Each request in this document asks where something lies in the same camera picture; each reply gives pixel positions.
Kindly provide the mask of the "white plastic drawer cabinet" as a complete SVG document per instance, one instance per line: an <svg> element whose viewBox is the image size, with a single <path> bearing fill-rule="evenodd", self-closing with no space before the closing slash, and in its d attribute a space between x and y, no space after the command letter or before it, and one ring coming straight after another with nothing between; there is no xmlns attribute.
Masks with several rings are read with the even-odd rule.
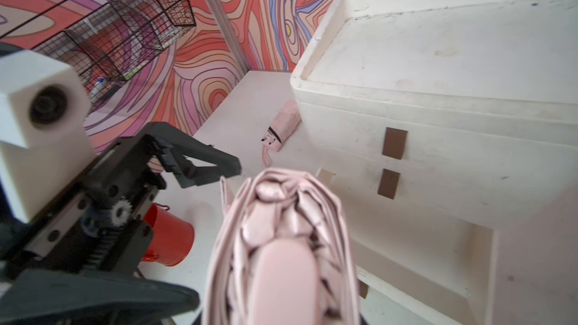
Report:
<svg viewBox="0 0 578 325"><path fill-rule="evenodd" d="M577 322L577 0L334 0L291 85L367 323Z"/></svg>

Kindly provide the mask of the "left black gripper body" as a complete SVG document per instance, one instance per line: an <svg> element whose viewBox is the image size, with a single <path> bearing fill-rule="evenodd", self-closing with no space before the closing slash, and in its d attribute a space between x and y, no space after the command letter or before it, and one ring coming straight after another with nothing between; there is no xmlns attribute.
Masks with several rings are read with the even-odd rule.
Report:
<svg viewBox="0 0 578 325"><path fill-rule="evenodd" d="M149 161L161 155L153 135L119 138L70 184L43 195L39 213L16 218L1 182L1 278L26 269L133 274L153 237L144 221L166 182Z"/></svg>

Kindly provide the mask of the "pink umbrella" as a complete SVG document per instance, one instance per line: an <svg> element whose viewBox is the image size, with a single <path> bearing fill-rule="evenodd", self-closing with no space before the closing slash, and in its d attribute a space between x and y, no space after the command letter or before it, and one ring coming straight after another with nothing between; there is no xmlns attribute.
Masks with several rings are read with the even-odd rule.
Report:
<svg viewBox="0 0 578 325"><path fill-rule="evenodd" d="M359 324L358 276L342 203L308 172L270 168L238 191L209 262L204 324Z"/></svg>
<svg viewBox="0 0 578 325"><path fill-rule="evenodd" d="M301 115L295 99L284 104L261 139L262 161L265 167L271 167L270 151L279 152L284 143L293 135L301 122Z"/></svg>

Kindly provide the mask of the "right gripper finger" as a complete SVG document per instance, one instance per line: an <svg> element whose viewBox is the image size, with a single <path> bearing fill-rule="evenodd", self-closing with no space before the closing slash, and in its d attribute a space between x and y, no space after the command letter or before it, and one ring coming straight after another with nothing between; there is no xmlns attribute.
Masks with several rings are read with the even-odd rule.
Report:
<svg viewBox="0 0 578 325"><path fill-rule="evenodd" d="M242 172L236 156L203 144L169 123L148 123L144 136L164 171L173 174L182 188L215 183Z"/></svg>

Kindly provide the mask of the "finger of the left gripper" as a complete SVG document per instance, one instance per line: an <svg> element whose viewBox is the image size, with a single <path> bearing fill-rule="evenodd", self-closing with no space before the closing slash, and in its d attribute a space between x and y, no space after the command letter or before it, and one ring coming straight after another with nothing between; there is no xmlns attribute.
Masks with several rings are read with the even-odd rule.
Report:
<svg viewBox="0 0 578 325"><path fill-rule="evenodd" d="M1 322L159 324L199 305L195 290L176 284L111 272L27 269L1 297Z"/></svg>

